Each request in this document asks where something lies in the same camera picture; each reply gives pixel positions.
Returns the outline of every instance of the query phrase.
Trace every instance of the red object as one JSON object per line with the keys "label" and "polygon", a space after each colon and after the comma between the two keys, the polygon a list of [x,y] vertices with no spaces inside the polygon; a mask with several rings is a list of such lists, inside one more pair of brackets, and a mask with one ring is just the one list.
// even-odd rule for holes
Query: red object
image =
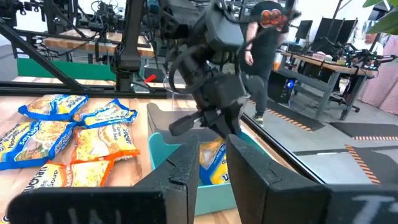
{"label": "red object", "polygon": [[152,74],[150,77],[148,77],[147,79],[145,79],[144,83],[149,83],[149,82],[151,82],[152,80],[154,80],[155,78],[156,78],[156,75],[155,75],[155,74]]}

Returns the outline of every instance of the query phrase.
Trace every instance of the robot workstation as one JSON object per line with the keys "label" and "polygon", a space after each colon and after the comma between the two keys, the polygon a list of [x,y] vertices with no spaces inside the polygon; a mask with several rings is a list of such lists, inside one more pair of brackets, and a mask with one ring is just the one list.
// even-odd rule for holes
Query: robot workstation
{"label": "robot workstation", "polygon": [[[298,18],[294,2],[243,16],[246,0],[126,0],[122,15],[99,0],[91,15],[0,0],[0,34],[34,74],[0,82],[0,223],[396,223],[395,187],[310,175],[242,114],[241,76],[216,62],[254,40],[241,26]],[[16,29],[39,11],[47,32]]]}

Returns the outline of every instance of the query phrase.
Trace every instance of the teal bin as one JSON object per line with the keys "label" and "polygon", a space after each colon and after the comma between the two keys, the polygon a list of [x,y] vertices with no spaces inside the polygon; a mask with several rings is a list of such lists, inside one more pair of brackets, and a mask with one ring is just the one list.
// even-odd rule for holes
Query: teal bin
{"label": "teal bin", "polygon": [[[264,150],[247,134],[242,133],[240,138],[254,146],[257,150],[264,152]],[[179,146],[180,144],[164,143],[160,133],[154,133],[149,137],[149,155],[152,170],[160,166]],[[236,202],[231,184],[203,185],[202,182],[199,181],[195,215],[202,215],[235,207]]]}

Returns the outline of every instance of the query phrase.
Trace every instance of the sneaker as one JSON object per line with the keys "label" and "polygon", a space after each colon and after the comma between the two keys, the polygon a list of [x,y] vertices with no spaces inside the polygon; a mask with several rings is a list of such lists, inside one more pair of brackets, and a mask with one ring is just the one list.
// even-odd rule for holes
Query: sneaker
{"label": "sneaker", "polygon": [[262,116],[254,116],[254,121],[262,126]]}

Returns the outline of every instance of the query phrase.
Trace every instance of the ramen noodle packet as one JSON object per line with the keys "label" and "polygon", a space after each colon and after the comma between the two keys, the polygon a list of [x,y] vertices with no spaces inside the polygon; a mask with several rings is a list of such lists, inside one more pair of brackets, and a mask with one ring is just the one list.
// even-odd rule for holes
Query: ramen noodle packet
{"label": "ramen noodle packet", "polygon": [[131,141],[127,124],[112,124],[100,128],[76,130],[76,146],[72,161],[128,159],[140,154]]}
{"label": "ramen noodle packet", "polygon": [[200,145],[199,163],[200,179],[205,185],[229,182],[226,143],[223,138]]}
{"label": "ramen noodle packet", "polygon": [[19,123],[0,138],[0,170],[44,165],[68,144],[76,123]]}
{"label": "ramen noodle packet", "polygon": [[[22,194],[41,187],[102,187],[114,161],[77,162],[70,165],[45,164],[28,183]],[[0,223],[9,223],[7,215]]]}
{"label": "ramen noodle packet", "polygon": [[109,124],[131,123],[137,117],[136,110],[130,110],[118,99],[101,108],[82,108],[73,116],[79,126],[98,128]]}
{"label": "ramen noodle packet", "polygon": [[37,120],[70,121],[87,101],[87,95],[44,95],[28,105],[21,106],[18,112]]}

